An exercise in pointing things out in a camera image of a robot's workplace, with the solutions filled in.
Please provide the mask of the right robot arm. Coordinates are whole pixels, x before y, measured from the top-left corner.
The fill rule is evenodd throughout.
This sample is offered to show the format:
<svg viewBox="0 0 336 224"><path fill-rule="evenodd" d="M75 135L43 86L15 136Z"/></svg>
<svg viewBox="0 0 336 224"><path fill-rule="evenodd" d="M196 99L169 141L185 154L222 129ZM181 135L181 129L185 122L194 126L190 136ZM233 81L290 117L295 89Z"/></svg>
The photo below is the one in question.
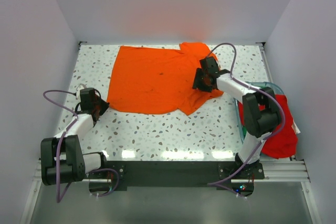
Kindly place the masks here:
<svg viewBox="0 0 336 224"><path fill-rule="evenodd" d="M276 101L272 88L259 88L234 78L229 70L220 70L214 57L206 57L199 62L193 89L223 91L243 105L246 136L235 157L234 173L239 178L246 178L253 171L252 164L259 161L266 139L277 127L283 128L284 111Z"/></svg>

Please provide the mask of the orange t shirt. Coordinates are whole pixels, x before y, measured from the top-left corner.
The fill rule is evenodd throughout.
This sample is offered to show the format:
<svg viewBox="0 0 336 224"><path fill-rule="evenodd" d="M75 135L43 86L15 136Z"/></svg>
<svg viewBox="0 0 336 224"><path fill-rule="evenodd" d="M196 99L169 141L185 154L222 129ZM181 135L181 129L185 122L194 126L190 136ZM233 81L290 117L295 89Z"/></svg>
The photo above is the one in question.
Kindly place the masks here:
<svg viewBox="0 0 336 224"><path fill-rule="evenodd" d="M193 89L196 69L210 49L183 42L179 49L121 46L113 65L107 102L120 112L190 115L222 91Z"/></svg>

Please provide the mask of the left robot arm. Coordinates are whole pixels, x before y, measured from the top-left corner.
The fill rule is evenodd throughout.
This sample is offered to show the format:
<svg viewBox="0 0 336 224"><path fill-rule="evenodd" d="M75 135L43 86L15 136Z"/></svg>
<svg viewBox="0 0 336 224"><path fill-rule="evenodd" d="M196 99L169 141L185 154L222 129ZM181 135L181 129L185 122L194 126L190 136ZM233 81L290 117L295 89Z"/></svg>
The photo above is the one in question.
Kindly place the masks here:
<svg viewBox="0 0 336 224"><path fill-rule="evenodd" d="M103 152L83 154L80 146L80 140L95 127L99 117L109 108L109 103L101 98L95 88L84 88L73 95L79 102L74 111L67 109L72 113L70 123L40 144L41 179L44 185L55 185L57 177L61 184L79 182L89 172L103 178L109 171Z"/></svg>

